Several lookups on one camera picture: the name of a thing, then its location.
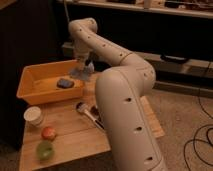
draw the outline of small cup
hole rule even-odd
[[[24,112],[24,119],[31,125],[38,126],[43,121],[43,115],[41,109],[38,106],[29,107]]]

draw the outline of wooden table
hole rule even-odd
[[[94,74],[91,81],[86,83],[82,98],[40,105],[44,114],[42,124],[37,128],[28,123],[25,125],[20,171],[36,170],[110,150],[106,135],[86,116],[75,111],[75,106],[80,101],[85,101],[90,106],[95,104],[96,78],[97,75]],[[163,136],[164,132],[148,101],[145,97],[141,100],[155,137]],[[53,141],[55,155],[47,161],[40,162],[35,149],[42,140],[42,128],[49,125],[54,126],[58,134]]]

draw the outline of yellow tray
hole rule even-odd
[[[84,82],[69,77],[76,60],[26,66],[22,72],[17,97],[30,105],[56,102],[83,96]],[[57,87],[60,78],[74,81],[72,88]]]

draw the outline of brush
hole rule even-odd
[[[103,124],[90,113],[89,106],[86,103],[79,102],[76,105],[76,110],[79,113],[85,114],[99,129],[104,131]]]

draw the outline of red object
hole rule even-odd
[[[41,136],[45,140],[53,141],[56,137],[56,131],[52,126],[47,126],[42,130]]]

